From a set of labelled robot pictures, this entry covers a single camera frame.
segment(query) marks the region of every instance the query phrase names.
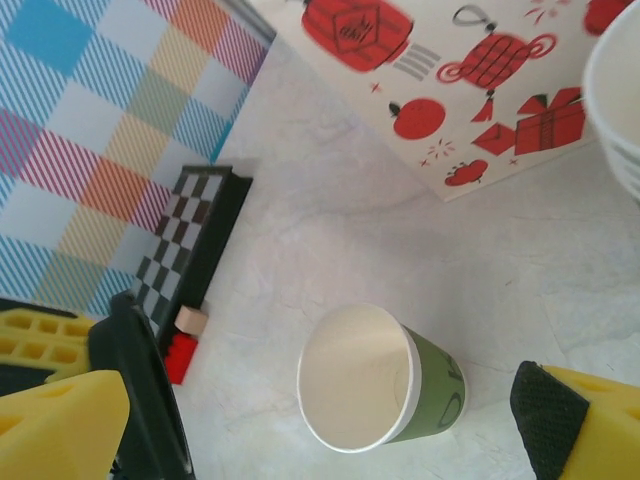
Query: white marble surface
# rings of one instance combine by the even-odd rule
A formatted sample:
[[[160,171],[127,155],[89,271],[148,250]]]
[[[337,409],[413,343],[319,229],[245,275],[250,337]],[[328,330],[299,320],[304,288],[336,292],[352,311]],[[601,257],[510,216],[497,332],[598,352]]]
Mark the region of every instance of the white marble surface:
[[[276,42],[223,158],[255,182],[176,388],[199,479],[532,479],[508,403],[521,361],[640,384],[640,210],[598,147],[444,204]],[[362,301],[466,369],[456,429],[359,455],[307,430],[300,350]]]

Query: paper cup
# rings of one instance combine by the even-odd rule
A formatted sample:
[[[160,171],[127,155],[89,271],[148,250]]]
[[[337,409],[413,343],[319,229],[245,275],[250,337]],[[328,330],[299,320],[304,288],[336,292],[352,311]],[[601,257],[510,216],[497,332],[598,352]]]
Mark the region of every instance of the paper cup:
[[[629,5],[600,37],[584,72],[587,113],[607,162],[640,200],[640,2]]]
[[[344,453],[435,435],[465,405],[449,354],[374,305],[323,318],[298,364],[298,399],[311,432]]]

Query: table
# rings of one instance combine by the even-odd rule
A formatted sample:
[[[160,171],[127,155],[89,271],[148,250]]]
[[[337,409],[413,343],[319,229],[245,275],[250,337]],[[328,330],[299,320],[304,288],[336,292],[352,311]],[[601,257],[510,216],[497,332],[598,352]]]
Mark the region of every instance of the table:
[[[640,384],[640,210],[598,146],[443,203],[276,41],[222,158],[255,181],[177,400],[200,479],[533,479],[523,360]],[[332,452],[299,414],[319,317],[372,302],[449,351],[470,404],[437,437]]]

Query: green paper cup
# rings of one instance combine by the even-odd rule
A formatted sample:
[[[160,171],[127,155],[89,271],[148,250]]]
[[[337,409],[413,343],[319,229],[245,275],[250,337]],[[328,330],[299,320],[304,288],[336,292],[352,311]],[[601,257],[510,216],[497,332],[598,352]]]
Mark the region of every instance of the green paper cup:
[[[300,410],[327,447],[365,452],[451,428],[466,401],[449,354],[374,305],[323,318],[298,364]]]

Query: wooden block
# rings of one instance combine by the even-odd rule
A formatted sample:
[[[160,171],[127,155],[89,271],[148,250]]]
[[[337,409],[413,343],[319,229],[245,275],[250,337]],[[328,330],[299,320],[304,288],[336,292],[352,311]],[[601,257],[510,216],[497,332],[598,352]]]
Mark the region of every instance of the wooden block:
[[[207,325],[207,315],[200,310],[182,306],[176,317],[176,327],[189,335],[201,335]]]

